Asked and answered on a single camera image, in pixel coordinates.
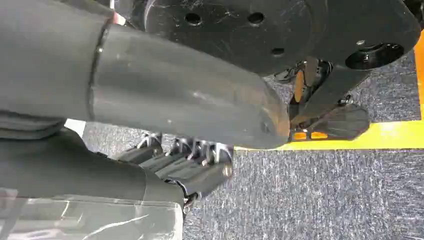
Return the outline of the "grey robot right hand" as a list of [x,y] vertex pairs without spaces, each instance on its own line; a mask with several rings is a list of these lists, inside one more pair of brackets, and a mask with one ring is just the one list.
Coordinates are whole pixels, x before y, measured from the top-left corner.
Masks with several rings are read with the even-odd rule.
[[288,141],[278,94],[258,75],[115,24],[113,11],[71,0],[0,3],[0,186],[19,198],[87,196],[171,202],[227,180],[230,155],[191,176],[161,178],[94,153],[65,128],[100,122],[186,139],[273,149]]

